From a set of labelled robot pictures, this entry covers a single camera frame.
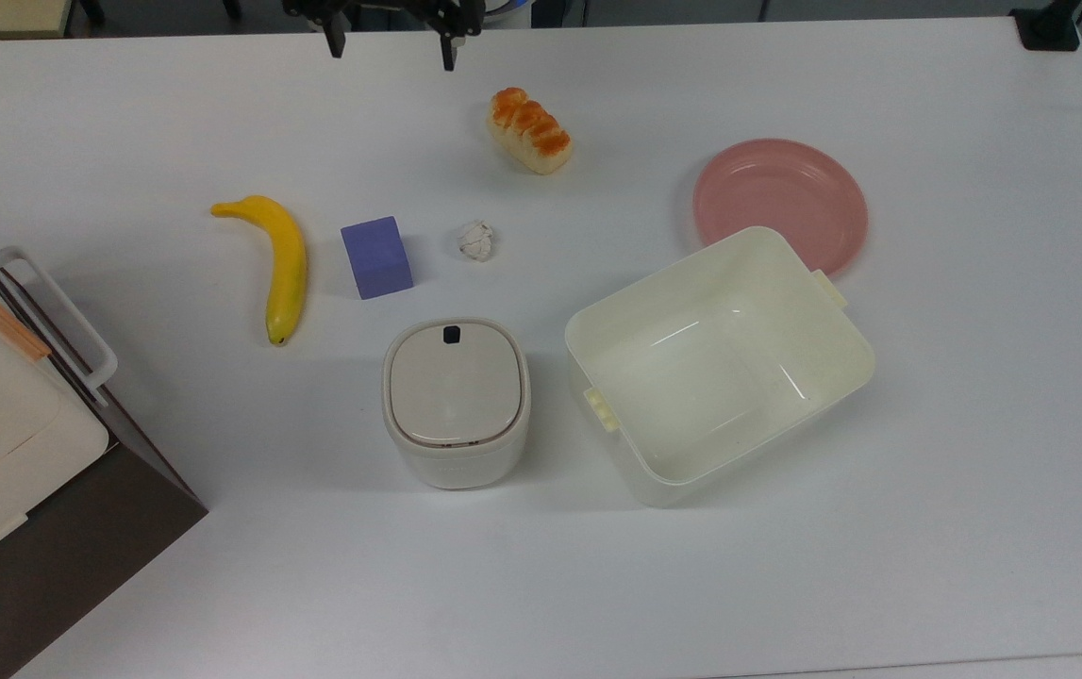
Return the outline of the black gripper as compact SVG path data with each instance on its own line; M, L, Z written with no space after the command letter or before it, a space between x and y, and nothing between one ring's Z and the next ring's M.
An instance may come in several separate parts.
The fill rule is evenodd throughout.
M311 29L325 34L330 56L342 57L349 25L357 9L404 14L415 25L439 34L445 72L456 71L459 36L476 36L485 25L484 1L282 1L291 17L305 19Z

